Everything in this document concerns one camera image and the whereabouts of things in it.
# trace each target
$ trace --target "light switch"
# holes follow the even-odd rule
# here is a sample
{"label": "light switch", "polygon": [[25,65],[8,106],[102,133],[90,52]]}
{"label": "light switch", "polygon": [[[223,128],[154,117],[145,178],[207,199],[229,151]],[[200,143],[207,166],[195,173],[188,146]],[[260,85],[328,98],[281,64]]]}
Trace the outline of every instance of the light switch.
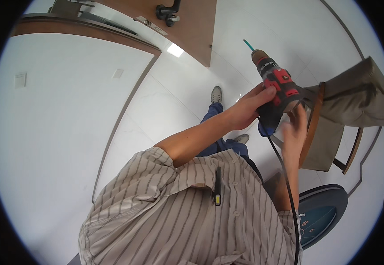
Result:
{"label": "light switch", "polygon": [[14,88],[23,88],[27,82],[27,72],[20,72],[15,75]]}
{"label": "light switch", "polygon": [[115,70],[113,78],[120,78],[123,72],[124,72],[124,70],[121,70],[121,69]]}

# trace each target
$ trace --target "blue jeans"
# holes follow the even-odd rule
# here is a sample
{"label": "blue jeans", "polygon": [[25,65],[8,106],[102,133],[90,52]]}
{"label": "blue jeans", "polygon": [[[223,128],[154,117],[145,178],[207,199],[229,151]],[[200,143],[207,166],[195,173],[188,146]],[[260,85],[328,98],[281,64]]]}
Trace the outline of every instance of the blue jeans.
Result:
{"label": "blue jeans", "polygon": [[[212,116],[215,116],[222,112],[223,112],[223,105],[221,103],[218,103],[218,102],[212,103],[208,109],[208,113],[205,114],[201,123],[208,120]],[[239,156],[248,156],[248,148],[246,147],[246,145],[240,142],[236,142],[232,139],[228,139],[227,141],[224,141],[223,138],[218,139],[216,143],[213,143],[212,145],[205,148],[197,156],[210,156],[212,154],[218,153],[219,151],[217,151],[217,143],[221,149],[219,151],[233,149],[233,151],[235,151],[235,153],[237,153]]]}

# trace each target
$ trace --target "power cord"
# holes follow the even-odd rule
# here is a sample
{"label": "power cord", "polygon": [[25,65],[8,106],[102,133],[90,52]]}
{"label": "power cord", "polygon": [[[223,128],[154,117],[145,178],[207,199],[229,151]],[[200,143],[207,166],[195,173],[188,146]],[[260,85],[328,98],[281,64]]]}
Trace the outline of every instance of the power cord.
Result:
{"label": "power cord", "polygon": [[[266,135],[269,135],[267,133],[267,130],[266,130],[263,122],[260,120],[260,117],[258,117],[258,121],[261,123],[261,125],[263,127],[263,130],[264,130],[264,133]],[[291,192],[291,188],[289,186],[289,181],[288,181],[288,176],[286,174],[285,164],[283,163],[283,160],[280,157],[279,152],[277,151],[276,147],[274,146],[273,141],[270,139],[270,137],[268,137],[268,139],[269,139],[269,142],[270,142],[271,146],[273,147],[274,152],[277,155],[277,158],[280,161],[280,164],[282,165],[282,169],[283,169],[283,172],[285,174],[286,188],[288,189],[289,201],[291,203],[292,216],[293,216],[293,219],[294,219],[294,226],[295,226],[295,259],[294,259],[294,265],[298,265],[298,256],[299,256],[299,245],[300,245],[300,242],[299,242],[298,220],[297,220],[297,214],[295,212],[294,200],[292,198],[292,192]]]}

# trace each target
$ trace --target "foot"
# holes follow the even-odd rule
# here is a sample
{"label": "foot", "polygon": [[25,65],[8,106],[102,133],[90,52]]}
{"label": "foot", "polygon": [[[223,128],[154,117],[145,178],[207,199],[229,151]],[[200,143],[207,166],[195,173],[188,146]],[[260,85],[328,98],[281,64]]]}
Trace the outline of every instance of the foot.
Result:
{"label": "foot", "polygon": [[247,134],[242,134],[233,139],[235,142],[240,142],[241,144],[246,144],[246,142],[249,140],[249,135]]}
{"label": "foot", "polygon": [[214,87],[213,92],[211,92],[211,103],[221,103],[221,88],[219,86]]}

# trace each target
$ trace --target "blue drill bit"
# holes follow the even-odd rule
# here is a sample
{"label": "blue drill bit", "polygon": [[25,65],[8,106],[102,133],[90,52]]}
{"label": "blue drill bit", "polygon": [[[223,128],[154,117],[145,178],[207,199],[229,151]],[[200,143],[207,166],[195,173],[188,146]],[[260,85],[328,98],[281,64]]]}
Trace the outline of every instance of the blue drill bit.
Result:
{"label": "blue drill bit", "polygon": [[244,42],[246,43],[246,45],[248,45],[249,48],[251,48],[251,50],[254,50],[254,48],[252,48],[252,46],[246,40],[244,40]]}

